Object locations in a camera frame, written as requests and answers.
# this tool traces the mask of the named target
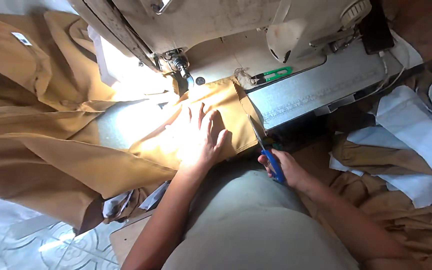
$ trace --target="tan fabric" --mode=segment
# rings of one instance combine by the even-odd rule
[[[88,23],[86,21],[79,19],[73,23],[69,27],[69,35],[71,36],[72,40],[74,40],[80,46],[96,55],[96,49],[93,44],[93,40],[88,34]]]
[[[100,81],[97,64],[69,36],[81,38],[75,29],[85,24],[79,20],[63,12],[0,14],[0,198],[82,233],[102,221],[103,198],[136,189],[138,204],[155,185],[171,180],[179,160],[159,151],[174,147],[164,141],[163,129],[131,147],[137,155],[95,145],[92,120],[126,99],[117,99],[120,95]],[[32,46],[11,32],[23,34]],[[161,126],[171,124],[182,106],[198,101],[219,109],[219,124],[230,131],[219,160],[256,144],[246,112],[255,119],[256,113],[231,79],[201,86],[167,106]]]
[[[341,164],[370,175],[432,175],[428,163],[414,150],[359,145],[337,136],[333,157]]]
[[[231,79],[222,79],[184,93],[173,107],[168,108],[167,120],[156,130],[135,142],[129,148],[129,152],[177,170],[180,163],[180,159],[177,157],[180,146],[179,138],[185,136],[185,131],[178,128],[180,122],[178,115],[183,106],[187,107],[195,102],[205,104],[203,109],[205,113],[212,109],[218,109],[221,117],[214,119],[214,130],[218,131],[225,128],[230,132],[221,148],[218,162],[257,144],[255,132],[246,116],[249,114],[253,119],[258,119],[256,112],[252,107],[251,110],[245,111],[242,106],[242,103],[246,105],[249,102],[249,98],[243,95],[240,101],[235,83]]]
[[[379,177],[329,169],[328,140],[322,139],[292,156],[307,171],[315,174],[334,192],[368,214],[405,247],[426,270],[432,270],[432,205],[415,209],[411,200],[400,191],[388,191]],[[368,164],[371,159],[365,155]],[[309,214],[329,233],[336,235],[315,204],[302,195]]]

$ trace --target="electrical cord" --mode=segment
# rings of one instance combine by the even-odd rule
[[[406,47],[406,45],[402,44],[402,46],[404,47],[406,54],[407,54],[407,65],[404,65],[403,63],[401,63],[401,61],[396,56],[394,56],[394,54],[391,51],[389,51],[389,53],[393,56],[393,58],[395,58],[398,61],[398,63],[402,66],[402,68],[401,68],[401,71],[399,71],[398,76],[396,76],[396,78],[393,80],[393,82],[384,88],[383,88],[383,86],[387,83],[387,81],[389,81],[390,75],[388,73],[388,65],[386,63],[386,60],[384,59],[385,53],[383,51],[379,52],[379,57],[381,58],[382,64],[384,65],[384,74],[386,74],[386,78],[381,82],[381,84],[378,86],[378,88],[376,88],[376,90],[374,90],[372,93],[370,93],[367,96],[373,95],[379,91],[384,91],[384,90],[392,87],[399,80],[399,77],[401,77],[401,75],[407,69],[407,67],[410,65],[410,51],[408,50],[408,47]]]

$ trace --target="hand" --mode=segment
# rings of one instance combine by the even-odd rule
[[[211,129],[213,119],[219,112],[212,110],[205,114],[203,107],[204,103],[201,103],[193,109],[186,107],[181,112],[181,117],[187,125],[184,130],[183,144],[177,156],[181,159],[180,168],[207,173],[214,165],[228,131],[223,129],[219,132],[216,143],[214,143]]]
[[[288,186],[306,192],[318,182],[318,180],[303,169],[288,152],[278,151],[275,149],[270,149],[270,151],[273,154],[274,159],[279,162],[279,166],[283,171]],[[258,157],[258,162],[264,165],[268,176],[272,177],[268,158],[265,155],[261,155]]]

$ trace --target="forearm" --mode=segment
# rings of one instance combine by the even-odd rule
[[[301,190],[318,207],[339,239],[361,263],[375,259],[408,259],[408,251],[366,214],[317,179]]]
[[[179,244],[191,200],[207,171],[180,169],[124,261],[122,270],[160,269]]]

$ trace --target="blue-handled scissors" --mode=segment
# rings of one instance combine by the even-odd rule
[[[271,176],[273,178],[275,178],[278,183],[284,184],[285,178],[284,178],[283,170],[281,170],[281,167],[279,167],[279,163],[276,161],[273,154],[271,154],[271,152],[269,150],[266,150],[265,147],[263,146],[263,142],[261,140],[261,137],[259,136],[258,132],[256,131],[255,124],[253,124],[253,121],[251,120],[251,117],[249,116],[249,114],[247,114],[247,115],[249,118],[249,122],[251,123],[252,129],[254,131],[254,134],[256,135],[256,139],[258,139],[259,145],[262,148],[261,154],[266,156],[269,160],[269,164],[270,164],[269,169],[271,171]]]

